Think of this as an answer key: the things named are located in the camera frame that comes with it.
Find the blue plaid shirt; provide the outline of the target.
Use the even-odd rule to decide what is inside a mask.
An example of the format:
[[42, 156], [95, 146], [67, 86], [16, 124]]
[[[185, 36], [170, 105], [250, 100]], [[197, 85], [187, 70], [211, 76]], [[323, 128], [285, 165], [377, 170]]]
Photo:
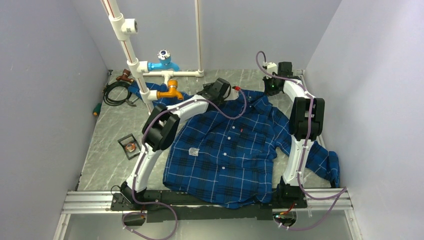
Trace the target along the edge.
[[[166, 84], [151, 83], [149, 88], [168, 90]], [[183, 100], [193, 96], [182, 95]], [[158, 103], [167, 106], [183, 100], [159, 98], [153, 101], [153, 109]], [[239, 88], [238, 99], [225, 101], [220, 111], [211, 109], [179, 124], [174, 142], [166, 149], [163, 184], [230, 209], [271, 202], [277, 149], [290, 154], [289, 118], [263, 92]], [[305, 168], [339, 187], [338, 156], [316, 140]]]

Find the round brooch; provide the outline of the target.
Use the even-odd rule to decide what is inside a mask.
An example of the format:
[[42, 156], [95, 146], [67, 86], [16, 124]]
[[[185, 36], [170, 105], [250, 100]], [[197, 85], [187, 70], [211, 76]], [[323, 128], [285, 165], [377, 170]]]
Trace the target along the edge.
[[134, 142], [130, 142], [125, 146], [125, 149], [127, 152], [131, 153], [134, 152], [137, 149], [137, 146]]

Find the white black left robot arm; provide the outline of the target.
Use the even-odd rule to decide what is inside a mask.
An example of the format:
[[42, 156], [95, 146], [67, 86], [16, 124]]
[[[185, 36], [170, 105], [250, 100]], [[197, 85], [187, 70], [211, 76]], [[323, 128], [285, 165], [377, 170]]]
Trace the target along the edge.
[[143, 129], [140, 154], [131, 174], [120, 186], [124, 204], [131, 210], [144, 203], [150, 174], [162, 152], [175, 141], [181, 122], [212, 109], [221, 110], [225, 101], [236, 100], [240, 89], [222, 78], [203, 86], [197, 94], [174, 105], [158, 103], [152, 110]]

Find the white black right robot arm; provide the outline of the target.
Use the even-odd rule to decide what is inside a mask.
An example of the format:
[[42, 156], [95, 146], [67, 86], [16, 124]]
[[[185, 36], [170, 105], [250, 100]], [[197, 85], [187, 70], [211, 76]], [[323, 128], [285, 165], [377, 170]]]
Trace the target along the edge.
[[308, 154], [317, 137], [322, 133], [325, 101], [315, 98], [308, 92], [302, 80], [294, 76], [290, 62], [264, 61], [266, 74], [263, 77], [264, 92], [268, 96], [286, 94], [292, 102], [288, 121], [291, 147], [287, 167], [277, 185], [276, 203], [287, 208], [292, 203], [299, 205], [305, 201], [301, 187]]

